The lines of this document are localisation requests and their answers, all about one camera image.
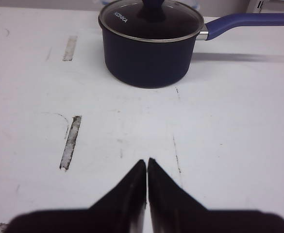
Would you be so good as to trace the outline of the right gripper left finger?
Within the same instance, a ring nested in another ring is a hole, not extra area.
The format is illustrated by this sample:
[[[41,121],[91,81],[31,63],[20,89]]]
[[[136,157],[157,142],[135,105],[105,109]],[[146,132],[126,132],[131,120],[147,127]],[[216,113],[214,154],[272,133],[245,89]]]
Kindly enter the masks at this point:
[[[139,160],[88,209],[43,210],[15,217],[7,233],[141,233],[146,209],[146,165]]]

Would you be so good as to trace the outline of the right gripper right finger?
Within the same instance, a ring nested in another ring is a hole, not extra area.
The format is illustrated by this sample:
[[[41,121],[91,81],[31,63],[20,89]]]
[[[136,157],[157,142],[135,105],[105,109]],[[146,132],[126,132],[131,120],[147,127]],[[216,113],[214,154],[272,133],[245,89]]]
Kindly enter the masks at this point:
[[[284,219],[257,210],[209,210],[180,188],[155,159],[148,161],[155,233],[284,233]]]

